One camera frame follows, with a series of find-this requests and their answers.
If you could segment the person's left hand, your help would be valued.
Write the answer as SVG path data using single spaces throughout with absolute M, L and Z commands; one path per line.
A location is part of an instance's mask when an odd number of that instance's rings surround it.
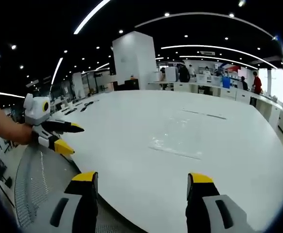
M 21 145 L 28 145 L 32 141 L 32 132 L 31 125 L 15 123 L 11 132 L 11 141 Z

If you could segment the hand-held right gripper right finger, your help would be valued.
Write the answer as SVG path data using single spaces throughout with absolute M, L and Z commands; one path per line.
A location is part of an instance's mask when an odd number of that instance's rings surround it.
M 245 211 L 203 174 L 188 174 L 185 215 L 189 233 L 251 232 Z

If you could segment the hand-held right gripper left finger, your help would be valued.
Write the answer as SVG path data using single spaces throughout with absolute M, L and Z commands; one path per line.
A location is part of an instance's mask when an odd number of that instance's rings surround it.
M 98 173 L 80 173 L 37 211 L 39 233 L 93 233 L 98 215 Z

